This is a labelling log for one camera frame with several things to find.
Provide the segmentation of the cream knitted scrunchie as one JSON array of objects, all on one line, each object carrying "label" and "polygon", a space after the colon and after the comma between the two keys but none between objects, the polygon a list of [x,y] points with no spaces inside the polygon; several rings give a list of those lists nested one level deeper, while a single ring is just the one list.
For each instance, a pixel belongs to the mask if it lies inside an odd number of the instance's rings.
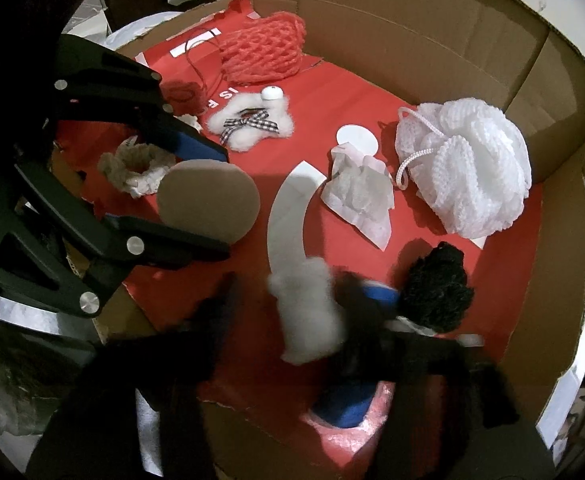
[{"label": "cream knitted scrunchie", "polygon": [[116,190],[140,198],[156,194],[175,164],[175,156],[158,146],[123,142],[100,156],[97,169]]}]

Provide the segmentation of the red knitted ball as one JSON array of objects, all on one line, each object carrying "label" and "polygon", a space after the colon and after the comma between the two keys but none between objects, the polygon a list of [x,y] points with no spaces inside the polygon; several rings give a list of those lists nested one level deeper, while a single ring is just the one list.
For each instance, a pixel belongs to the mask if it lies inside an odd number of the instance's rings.
[{"label": "red knitted ball", "polygon": [[203,115],[224,82],[217,39],[198,41],[191,48],[184,44],[183,53],[168,52],[157,66],[164,78],[160,84],[164,99],[176,116]]}]

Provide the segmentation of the blue white sponge cloth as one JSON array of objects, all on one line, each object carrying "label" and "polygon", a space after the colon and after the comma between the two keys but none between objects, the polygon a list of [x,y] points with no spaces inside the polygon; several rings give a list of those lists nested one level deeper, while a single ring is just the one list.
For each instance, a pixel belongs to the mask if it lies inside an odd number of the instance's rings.
[{"label": "blue white sponge cloth", "polygon": [[350,272],[338,276],[333,292],[345,338],[321,368],[312,412],[330,426],[350,429],[362,424],[373,402],[379,382],[373,358],[399,293]]}]

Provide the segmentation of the black fuzzy pompom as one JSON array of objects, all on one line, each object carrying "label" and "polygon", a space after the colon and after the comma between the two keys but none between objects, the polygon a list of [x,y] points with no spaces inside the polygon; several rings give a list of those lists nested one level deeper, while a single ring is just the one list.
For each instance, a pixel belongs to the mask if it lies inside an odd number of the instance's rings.
[{"label": "black fuzzy pompom", "polygon": [[395,312],[436,334],[447,334],[460,326],[473,298],[463,252],[441,242],[409,268]]}]

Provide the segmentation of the beige round powder puff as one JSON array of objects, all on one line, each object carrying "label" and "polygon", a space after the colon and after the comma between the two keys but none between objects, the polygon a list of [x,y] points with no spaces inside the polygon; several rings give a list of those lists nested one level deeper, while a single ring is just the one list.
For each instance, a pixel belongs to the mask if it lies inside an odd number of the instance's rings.
[{"label": "beige round powder puff", "polygon": [[166,226],[234,244],[256,223],[261,201],[257,185],[238,166],[193,159],[163,177],[157,207]]}]

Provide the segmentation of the white fluffy cotton roll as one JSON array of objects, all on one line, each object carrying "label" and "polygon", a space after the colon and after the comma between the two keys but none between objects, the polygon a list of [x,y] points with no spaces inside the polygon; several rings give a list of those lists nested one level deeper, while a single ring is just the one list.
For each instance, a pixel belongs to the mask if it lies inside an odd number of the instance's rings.
[{"label": "white fluffy cotton roll", "polygon": [[332,285],[331,270],[322,258],[304,259],[268,277],[284,336],[283,361],[303,365],[340,349],[345,321]]}]

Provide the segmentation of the red foam net sleeve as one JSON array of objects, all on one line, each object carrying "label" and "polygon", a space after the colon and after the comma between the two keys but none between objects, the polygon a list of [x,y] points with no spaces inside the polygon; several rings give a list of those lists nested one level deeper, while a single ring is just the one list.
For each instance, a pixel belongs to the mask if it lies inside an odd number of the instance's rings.
[{"label": "red foam net sleeve", "polygon": [[305,37],[305,21],[297,14],[279,11],[249,20],[221,36],[222,72],[228,82],[239,86],[293,76],[301,70]]}]

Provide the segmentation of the white translucent pouch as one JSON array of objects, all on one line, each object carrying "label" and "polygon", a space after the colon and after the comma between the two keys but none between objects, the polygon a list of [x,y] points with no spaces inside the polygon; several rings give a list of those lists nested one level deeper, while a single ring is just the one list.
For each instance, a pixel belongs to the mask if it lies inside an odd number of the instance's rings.
[{"label": "white translucent pouch", "polygon": [[350,143],[330,151],[331,176],[321,191],[323,203],[380,250],[391,238],[394,188],[387,166]]}]

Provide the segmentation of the white mesh bath pouf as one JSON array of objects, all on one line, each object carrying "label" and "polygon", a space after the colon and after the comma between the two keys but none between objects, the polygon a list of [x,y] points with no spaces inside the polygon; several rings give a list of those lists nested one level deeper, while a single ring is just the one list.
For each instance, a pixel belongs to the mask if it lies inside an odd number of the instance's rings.
[{"label": "white mesh bath pouf", "polygon": [[509,229],[532,187],[519,128],[477,98],[397,111],[395,185],[416,185],[449,234],[478,240]]}]

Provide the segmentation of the cardboard box red lining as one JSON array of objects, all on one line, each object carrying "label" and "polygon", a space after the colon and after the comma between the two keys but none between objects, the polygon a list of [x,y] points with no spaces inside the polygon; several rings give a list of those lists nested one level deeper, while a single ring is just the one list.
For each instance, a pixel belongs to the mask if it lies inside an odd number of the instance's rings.
[{"label": "cardboard box red lining", "polygon": [[[397,382],[383,382],[361,425],[327,426],[309,411],[314,367],[282,360],[274,257],[323,256],[380,281],[427,247],[466,255],[475,286],[463,330],[481,334],[506,367],[524,413],[542,413],[577,348],[585,308],[585,16],[577,0],[223,0],[163,24],[126,49],[166,81],[204,75],[222,110],[237,86],[218,51],[189,39],[226,38],[277,11],[305,24],[298,73],[280,84],[293,135],[232,161],[256,181],[261,212],[221,263],[178,271],[140,266],[125,282],[158,327],[174,324],[227,272],[249,288],[213,382],[200,391],[216,463],[238,479],[359,479]],[[411,186],[396,191],[392,235],[376,247],[321,201],[334,162],[366,162],[399,177],[396,125],[407,104],[477,98],[499,107],[527,144],[533,184],[507,230],[466,240],[447,232]]]}]

